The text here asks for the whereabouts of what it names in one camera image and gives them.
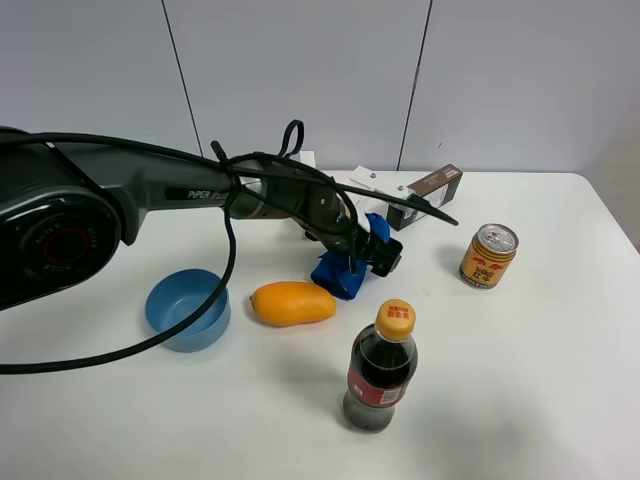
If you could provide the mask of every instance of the blue bowl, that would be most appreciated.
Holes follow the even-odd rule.
[[[182,270],[169,275],[147,297],[145,316],[149,326],[156,333],[173,327],[202,305],[219,283],[220,277],[207,270]],[[179,352],[197,352],[218,340],[230,319],[229,292],[225,288],[195,323],[164,344]]]

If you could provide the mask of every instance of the table surface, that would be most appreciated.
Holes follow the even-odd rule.
[[[346,178],[346,172],[334,172]],[[418,172],[381,172],[407,184]],[[382,205],[370,205],[374,210]],[[315,325],[276,329],[259,286],[306,280],[322,247],[291,221],[236,221],[232,320],[211,348],[156,347],[102,367],[0,378],[0,475],[101,479],[640,478],[640,256],[582,177],[465,173],[443,207],[395,233],[404,258]],[[521,246],[498,288],[456,271],[487,222]],[[217,209],[155,212],[132,247],[71,290],[0,313],[0,362],[135,343],[151,288],[221,272]],[[420,364],[391,425],[350,430],[340,402],[351,343],[388,298],[418,315]]]

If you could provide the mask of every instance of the red label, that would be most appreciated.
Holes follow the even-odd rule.
[[[355,368],[349,366],[349,373],[347,375],[347,383],[349,384],[349,390],[358,398],[362,403],[365,403],[371,407],[390,407],[398,403],[404,393],[407,391],[408,383],[404,385],[392,388],[384,389],[374,387],[364,380]]]

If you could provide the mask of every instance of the plastic bottle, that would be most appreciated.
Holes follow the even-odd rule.
[[[389,425],[418,365],[411,332],[415,311],[393,299],[382,304],[374,324],[356,337],[342,401],[344,416],[356,428],[379,432]]]

